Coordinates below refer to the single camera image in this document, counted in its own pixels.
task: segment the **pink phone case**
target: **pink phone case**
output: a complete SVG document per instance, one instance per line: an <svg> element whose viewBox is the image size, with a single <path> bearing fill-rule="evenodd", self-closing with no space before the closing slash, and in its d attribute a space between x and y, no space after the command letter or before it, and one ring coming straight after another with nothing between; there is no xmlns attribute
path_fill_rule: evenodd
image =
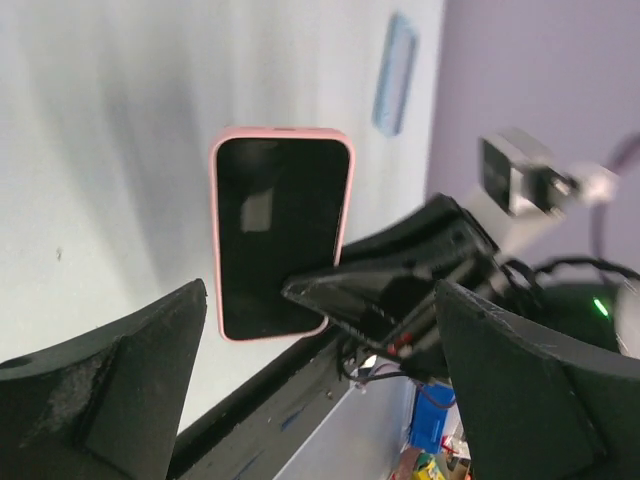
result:
<svg viewBox="0 0 640 480"><path fill-rule="evenodd" d="M344 208L340 219L340 225L338 227L338 236L336 237L334 265L340 262L340 253L342 251L342 242L344 237L344 228L347 221L347 212L349 209L349 199L351 198L351 185L353 181L353 170L355 165L355 150L351 140L338 130L331 128L268 128L268 127L232 127L226 128L218 136L211 148L209 155L209 177L211 179L211 215L213 217L213 249L215 256L215 288L216 288L216 301L217 301L217 314L218 314L218 329L220 335L229 342L245 343L256 340L269 340L269 338L261 338L256 340L235 340L227 337L224 332L223 322L223 309L222 309L222 279L220 275L220 237L218 234L218 189L217 189L217 176L216 176L216 159L218 149L223 143L232 140L234 138L295 138L295 139L312 139L312 140L336 140L341 142L349 152L349 173L347 177L347 188L344 195ZM284 335L280 337L270 338L304 338L311 337L322 332L328 324L328 319L325 317L322 325L310 332L302 334Z"/></svg>

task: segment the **black cable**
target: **black cable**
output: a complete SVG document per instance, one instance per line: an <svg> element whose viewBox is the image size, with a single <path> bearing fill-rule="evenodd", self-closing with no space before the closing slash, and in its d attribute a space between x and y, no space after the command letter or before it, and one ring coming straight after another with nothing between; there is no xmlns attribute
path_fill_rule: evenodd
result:
<svg viewBox="0 0 640 480"><path fill-rule="evenodd" d="M550 275L557 268L562 266L570 266L570 267L591 266L600 272L616 273L626 278L627 280L640 281L640 274L638 274L638 272L636 272L631 268L625 267L624 265L620 265L618 263L602 260L599 258L589 257L585 255L552 258L551 260L534 268L533 271L536 276Z"/></svg>
<svg viewBox="0 0 640 480"><path fill-rule="evenodd" d="M360 385L367 385L368 383L377 382L379 380L386 380L388 378L401 378L401 377L409 378L415 384L420 394L423 395L425 399L429 403L431 403L434 407L440 410L448 410L456 404L455 397L451 402L447 404L440 403L427 391L423 383L413 380L411 377L409 377L409 375L407 375L402 371L381 373L378 375L370 375L370 376L362 376L362 377L351 375L347 371L347 368L344 365L344 361L345 361L344 347L348 344L348 342L349 342L349 339L343 339L338 342L338 352L336 356L338 360L338 373L340 374L341 377L347 378L348 380L351 380L352 382L358 383Z"/></svg>
<svg viewBox="0 0 640 480"><path fill-rule="evenodd" d="M512 291L510 300L514 303L513 306L516 313L526 317L531 315L534 310L539 310L542 307L542 289L538 284L535 273L527 264L514 258L498 266L498 269L504 274L509 283ZM522 276L527 285L518 283L512 271Z"/></svg>

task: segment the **green led light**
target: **green led light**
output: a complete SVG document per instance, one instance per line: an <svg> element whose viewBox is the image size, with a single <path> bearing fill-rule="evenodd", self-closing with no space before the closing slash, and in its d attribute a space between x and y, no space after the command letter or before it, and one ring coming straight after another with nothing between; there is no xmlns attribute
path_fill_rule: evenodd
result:
<svg viewBox="0 0 640 480"><path fill-rule="evenodd" d="M603 314L605 317L609 316L609 310L607 310L607 307L605 307L604 304L599 299L594 298L593 304L596 306L598 310L600 310L601 314Z"/></svg>

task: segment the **colorful object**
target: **colorful object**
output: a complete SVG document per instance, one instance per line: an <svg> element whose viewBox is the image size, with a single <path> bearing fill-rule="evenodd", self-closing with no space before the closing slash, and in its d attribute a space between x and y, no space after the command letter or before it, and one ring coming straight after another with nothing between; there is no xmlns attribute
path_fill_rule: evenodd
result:
<svg viewBox="0 0 640 480"><path fill-rule="evenodd" d="M419 472L414 472L411 480L446 480L446 477L440 471L435 457L432 456L425 468Z"/></svg>
<svg viewBox="0 0 640 480"><path fill-rule="evenodd" d="M453 389L448 385L425 385L425 390L441 405L451 403L454 398ZM442 430L447 419L448 410L436 407L418 393L413 412L410 443L429 453L439 453L442 449Z"/></svg>
<svg viewBox="0 0 640 480"><path fill-rule="evenodd" d="M400 456L400 461L391 475L391 480L412 480L413 472L420 463L424 452L419 448L408 447Z"/></svg>

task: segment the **blue battery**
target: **blue battery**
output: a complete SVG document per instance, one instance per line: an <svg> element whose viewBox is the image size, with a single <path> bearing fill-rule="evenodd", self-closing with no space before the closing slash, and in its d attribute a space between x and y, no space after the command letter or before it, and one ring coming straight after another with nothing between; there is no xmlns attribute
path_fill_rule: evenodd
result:
<svg viewBox="0 0 640 480"><path fill-rule="evenodd" d="M424 388L431 398L440 405L448 405L453 401L453 389L447 385L425 385ZM428 453L440 453L442 450L442 431L448 410L438 408L419 391L417 395L409 443L411 446L422 448Z"/></svg>

